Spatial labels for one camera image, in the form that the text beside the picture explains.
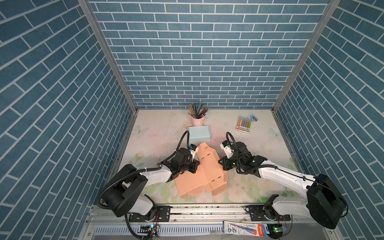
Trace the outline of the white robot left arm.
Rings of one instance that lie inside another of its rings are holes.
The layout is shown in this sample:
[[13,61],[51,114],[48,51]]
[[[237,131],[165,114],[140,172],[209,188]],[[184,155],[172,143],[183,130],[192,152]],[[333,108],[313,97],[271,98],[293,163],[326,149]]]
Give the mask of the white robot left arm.
[[175,180],[185,172],[196,173],[200,162],[195,160],[198,147],[190,144],[190,132],[185,131],[176,150],[155,168],[137,169],[125,165],[101,190],[96,204],[101,209],[111,210],[117,217],[138,214],[144,221],[153,220],[158,205],[147,195],[145,187]]

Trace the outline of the white toothpaste style box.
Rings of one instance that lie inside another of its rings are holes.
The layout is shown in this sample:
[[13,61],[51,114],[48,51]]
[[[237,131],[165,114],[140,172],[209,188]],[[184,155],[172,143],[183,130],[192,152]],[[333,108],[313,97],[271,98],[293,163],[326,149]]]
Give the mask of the white toothpaste style box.
[[225,234],[238,236],[267,237],[270,233],[266,224],[247,224],[224,221],[223,229]]

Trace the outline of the bundle of coloured pencils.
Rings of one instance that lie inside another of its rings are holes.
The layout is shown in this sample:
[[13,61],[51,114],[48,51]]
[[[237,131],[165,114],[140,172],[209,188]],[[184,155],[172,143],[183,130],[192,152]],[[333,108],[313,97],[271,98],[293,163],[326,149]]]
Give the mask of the bundle of coloured pencils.
[[189,104],[189,115],[193,119],[203,118],[208,110],[208,107],[201,102]]

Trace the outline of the aluminium corner post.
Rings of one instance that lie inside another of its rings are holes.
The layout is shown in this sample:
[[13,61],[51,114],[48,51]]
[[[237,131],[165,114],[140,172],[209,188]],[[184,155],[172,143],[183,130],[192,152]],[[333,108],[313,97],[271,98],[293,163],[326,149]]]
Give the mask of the aluminium corner post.
[[290,76],[288,77],[284,87],[282,88],[281,93],[279,94],[276,102],[274,103],[274,105],[272,107],[272,113],[273,114],[277,114],[278,109],[282,105],[284,98],[286,97],[290,88],[294,84],[297,76],[299,75],[300,71],[302,70],[305,62],[307,61],[309,55],[311,54],[312,50],[314,49],[317,41],[319,40],[322,32],[326,28],[328,22],[330,21],[332,15],[336,11],[340,2],[341,2],[340,0],[331,0],[331,1],[329,1],[328,5],[326,6],[319,22],[315,26],[314,31],[313,31],[311,37],[309,38],[305,48],[304,48],[303,53],[300,55],[296,65],[294,66]]
[[97,21],[96,15],[95,15],[92,7],[91,7],[90,2],[86,1],[86,0],[78,0],[78,2],[79,2],[79,5],[80,5],[80,7],[81,7],[89,25],[90,25],[90,27],[91,27],[95,37],[96,37],[107,61],[108,61],[108,64],[111,67],[111,70],[113,71],[113,73],[117,79],[119,86],[121,87],[121,89],[122,89],[122,91],[123,91],[123,93],[124,93],[124,95],[128,101],[129,106],[131,107],[133,113],[136,114],[138,111],[137,107],[136,107],[136,105],[135,105],[135,103],[131,97],[131,94],[129,93],[127,85],[126,85],[124,78],[121,74],[121,71],[120,71],[120,69],[116,63],[116,60],[115,60],[115,58],[114,58],[114,56],[110,50],[110,47],[109,47],[107,40],[103,34],[103,31],[102,31],[102,29],[101,29],[101,27]]

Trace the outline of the left aluminium corner post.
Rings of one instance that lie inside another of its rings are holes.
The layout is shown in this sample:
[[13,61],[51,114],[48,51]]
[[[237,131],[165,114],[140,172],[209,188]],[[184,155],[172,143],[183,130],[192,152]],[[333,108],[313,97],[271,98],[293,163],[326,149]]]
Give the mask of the left aluminium corner post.
[[116,60],[115,60],[115,58],[114,58],[114,56],[110,50],[110,47],[109,47],[107,40],[103,34],[103,31],[102,31],[102,29],[101,29],[101,27],[97,21],[96,15],[95,15],[92,7],[91,7],[90,2],[86,1],[86,0],[78,0],[78,2],[79,2],[79,5],[80,5],[80,7],[81,7],[89,25],[90,25],[90,27],[91,27],[95,37],[96,37],[107,61],[108,61],[108,64],[111,67],[111,70],[113,71],[113,73],[117,79],[119,86],[121,87],[121,89],[122,89],[122,91],[123,91],[123,93],[124,93],[124,95],[128,101],[129,106],[131,107],[133,113],[136,114],[138,111],[137,107],[136,107],[136,105],[135,105],[135,103],[131,97],[131,94],[129,93],[127,85],[126,85],[124,78],[121,74],[121,71],[120,71],[120,69],[116,63]]

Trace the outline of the pack of coloured markers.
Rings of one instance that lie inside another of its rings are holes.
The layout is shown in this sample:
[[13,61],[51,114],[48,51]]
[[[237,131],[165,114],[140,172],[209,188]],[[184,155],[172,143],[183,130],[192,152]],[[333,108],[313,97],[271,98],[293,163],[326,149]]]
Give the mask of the pack of coloured markers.
[[246,117],[238,117],[236,130],[243,133],[250,133],[251,131],[251,119]]

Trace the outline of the pink paper box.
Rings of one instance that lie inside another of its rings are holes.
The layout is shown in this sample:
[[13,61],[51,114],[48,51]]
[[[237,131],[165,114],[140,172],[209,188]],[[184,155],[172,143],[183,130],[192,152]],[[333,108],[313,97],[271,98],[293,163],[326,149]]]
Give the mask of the pink paper box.
[[206,143],[201,143],[198,148],[197,156],[200,164],[196,173],[186,171],[175,179],[182,199],[196,197],[203,190],[216,196],[228,189],[228,174],[219,164],[220,158],[216,150]]

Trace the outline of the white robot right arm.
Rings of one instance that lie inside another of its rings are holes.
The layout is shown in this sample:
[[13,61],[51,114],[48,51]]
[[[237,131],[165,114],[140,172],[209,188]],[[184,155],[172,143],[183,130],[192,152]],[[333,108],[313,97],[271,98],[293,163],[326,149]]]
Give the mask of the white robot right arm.
[[312,218],[325,228],[335,229],[339,220],[349,213],[347,201],[328,176],[298,173],[265,157],[254,156],[243,142],[237,142],[229,132],[221,143],[221,149],[226,155],[219,160],[219,164],[225,171],[235,169],[240,175],[273,181],[300,195],[291,200],[278,194],[271,195],[263,206],[266,219],[273,221],[296,215]]

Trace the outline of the pink metal pencil bucket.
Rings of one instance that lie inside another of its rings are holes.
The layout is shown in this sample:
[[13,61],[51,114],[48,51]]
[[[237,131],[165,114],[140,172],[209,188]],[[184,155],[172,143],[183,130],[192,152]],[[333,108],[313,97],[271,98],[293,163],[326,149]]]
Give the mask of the pink metal pencil bucket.
[[193,127],[203,126],[204,122],[205,122],[205,118],[204,117],[202,117],[200,119],[192,118],[192,126]]

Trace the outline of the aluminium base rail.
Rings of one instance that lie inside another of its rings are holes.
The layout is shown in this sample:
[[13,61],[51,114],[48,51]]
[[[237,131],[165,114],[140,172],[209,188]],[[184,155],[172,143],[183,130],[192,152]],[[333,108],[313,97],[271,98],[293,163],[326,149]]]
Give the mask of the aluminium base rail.
[[[139,214],[128,213],[130,223],[149,223]],[[309,217],[289,214],[273,220],[266,218],[263,204],[159,204],[153,221],[160,224],[219,224],[230,222],[255,223],[316,223]],[[86,220],[88,225],[121,225],[126,222],[124,216],[116,217],[111,210],[93,207]]]

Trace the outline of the right aluminium corner post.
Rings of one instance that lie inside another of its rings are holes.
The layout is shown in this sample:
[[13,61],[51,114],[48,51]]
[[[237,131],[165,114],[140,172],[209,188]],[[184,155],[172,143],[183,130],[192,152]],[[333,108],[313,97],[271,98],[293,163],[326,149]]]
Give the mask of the right aluminium corner post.
[[305,48],[304,48],[303,53],[300,55],[296,65],[294,66],[290,76],[288,77],[284,87],[282,88],[281,93],[279,94],[276,102],[274,103],[274,105],[272,107],[272,113],[273,114],[277,114],[278,109],[282,105],[284,98],[286,97],[290,88],[294,84],[297,76],[299,75],[300,71],[302,70],[305,62],[307,61],[309,55],[311,54],[312,50],[314,49],[317,41],[319,40],[322,32],[326,28],[328,22],[330,21],[332,15],[336,11],[340,2],[341,2],[340,0],[331,0],[331,1],[329,1],[328,5],[326,6],[319,22],[315,26],[314,31],[313,31],[311,37],[309,38]]

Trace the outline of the light blue paper box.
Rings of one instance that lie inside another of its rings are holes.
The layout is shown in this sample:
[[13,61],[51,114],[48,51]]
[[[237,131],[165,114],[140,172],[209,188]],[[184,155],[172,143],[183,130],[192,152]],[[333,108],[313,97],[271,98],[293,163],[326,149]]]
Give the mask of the light blue paper box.
[[209,142],[211,140],[210,126],[188,127],[190,142]]

